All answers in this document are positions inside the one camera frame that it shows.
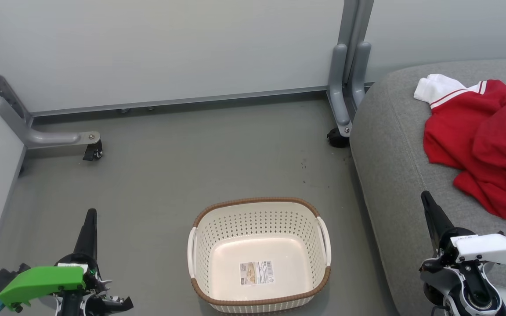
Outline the right gripper, white cover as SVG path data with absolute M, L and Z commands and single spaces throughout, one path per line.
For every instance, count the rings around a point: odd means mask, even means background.
M 455 227 L 429 191 L 424 190 L 420 198 L 430 241 L 442 265 L 492 262 L 506 266 L 506 235 L 502 231 L 478 235 L 468 229 Z

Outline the left gripper, green cover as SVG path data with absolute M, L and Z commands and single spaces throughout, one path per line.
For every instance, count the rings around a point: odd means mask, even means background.
M 88 209 L 79 232 L 74 254 L 54 266 L 30 267 L 21 264 L 18 272 L 0 270 L 0 302 L 8 308 L 30 305 L 32 300 L 82 289 L 86 294 L 108 290 L 97 264 L 97 210 Z

